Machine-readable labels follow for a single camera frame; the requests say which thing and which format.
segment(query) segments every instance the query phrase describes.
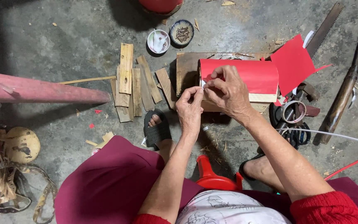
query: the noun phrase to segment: saw blade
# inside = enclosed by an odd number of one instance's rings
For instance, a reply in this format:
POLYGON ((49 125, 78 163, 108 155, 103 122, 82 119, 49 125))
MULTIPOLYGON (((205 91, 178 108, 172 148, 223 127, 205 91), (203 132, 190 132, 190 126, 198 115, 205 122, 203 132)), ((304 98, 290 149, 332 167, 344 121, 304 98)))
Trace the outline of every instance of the saw blade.
POLYGON ((330 31, 331 27, 334 25, 336 19, 338 18, 344 7, 345 6, 340 2, 336 2, 334 7, 332 7, 331 11, 328 13, 327 17, 325 18, 325 20, 323 21, 317 32, 314 34, 313 38, 311 38, 309 44, 306 47, 306 50, 309 53, 310 57, 314 56, 321 43, 324 41, 328 31, 330 31))

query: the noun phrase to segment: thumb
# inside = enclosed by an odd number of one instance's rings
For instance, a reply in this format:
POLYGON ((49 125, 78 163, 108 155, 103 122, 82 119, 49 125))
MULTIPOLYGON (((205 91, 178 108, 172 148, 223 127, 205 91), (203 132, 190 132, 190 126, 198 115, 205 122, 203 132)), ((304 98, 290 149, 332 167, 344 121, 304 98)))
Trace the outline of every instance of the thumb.
POLYGON ((204 97, 204 91, 202 88, 198 89, 194 94, 194 101, 192 104, 201 105, 202 98, 204 97))
POLYGON ((206 94, 208 95, 208 97, 216 104, 216 105, 222 105, 223 104, 223 99, 220 98, 214 91, 212 91, 211 89, 205 88, 206 94))

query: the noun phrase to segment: red sleeve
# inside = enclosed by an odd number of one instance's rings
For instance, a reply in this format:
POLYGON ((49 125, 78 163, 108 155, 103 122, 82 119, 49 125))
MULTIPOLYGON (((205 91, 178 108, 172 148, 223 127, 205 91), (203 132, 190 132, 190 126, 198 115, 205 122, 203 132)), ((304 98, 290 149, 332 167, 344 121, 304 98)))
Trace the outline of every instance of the red sleeve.
POLYGON ((169 221, 155 215, 138 214, 132 224, 171 224, 169 221))
POLYGON ((340 191, 294 201, 290 211, 297 224, 358 224, 358 207, 340 191))

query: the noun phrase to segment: elderly woman's hand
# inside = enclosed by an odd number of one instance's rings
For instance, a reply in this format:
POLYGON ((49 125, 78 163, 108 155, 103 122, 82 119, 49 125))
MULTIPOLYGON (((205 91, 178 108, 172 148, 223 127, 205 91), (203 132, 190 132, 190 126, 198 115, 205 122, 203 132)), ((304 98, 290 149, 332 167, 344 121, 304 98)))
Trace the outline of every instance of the elderly woman's hand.
POLYGON ((197 140, 201 126, 202 107, 201 101, 204 91, 200 86, 185 89, 180 99, 176 102, 176 111, 182 128, 182 136, 192 141, 197 140), (194 94, 193 102, 189 102, 191 95, 194 94))
POLYGON ((211 78, 213 79, 204 85, 208 97, 237 121, 249 117, 253 108, 249 102, 247 86, 238 75, 236 67, 218 67, 212 72, 211 78))

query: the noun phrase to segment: black slipper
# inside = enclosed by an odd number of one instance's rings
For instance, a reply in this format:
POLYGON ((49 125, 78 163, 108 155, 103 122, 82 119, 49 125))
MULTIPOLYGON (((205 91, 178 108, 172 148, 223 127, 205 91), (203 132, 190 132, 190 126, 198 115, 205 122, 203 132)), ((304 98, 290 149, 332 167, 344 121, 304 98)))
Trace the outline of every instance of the black slipper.
POLYGON ((164 139, 172 139, 168 120, 161 110, 155 109, 154 111, 147 112, 146 116, 144 117, 144 134, 147 137, 147 147, 152 147, 154 144, 164 139), (149 127, 149 122, 153 115, 159 116, 161 123, 157 124, 156 126, 149 127))
MULTIPOLYGON (((254 160, 254 159, 259 159, 261 158, 262 156, 265 156, 264 153, 260 153, 258 155, 256 155, 255 157, 253 157, 252 159, 250 160, 254 160)), ((240 175, 243 177, 243 178, 246 178, 250 181, 254 181, 255 179, 253 179, 252 177, 246 175, 246 173, 244 172, 244 165, 246 164, 246 162, 250 161, 250 160, 246 160, 244 161, 241 165, 240 165, 240 168, 238 169, 238 172, 240 173, 240 175)))

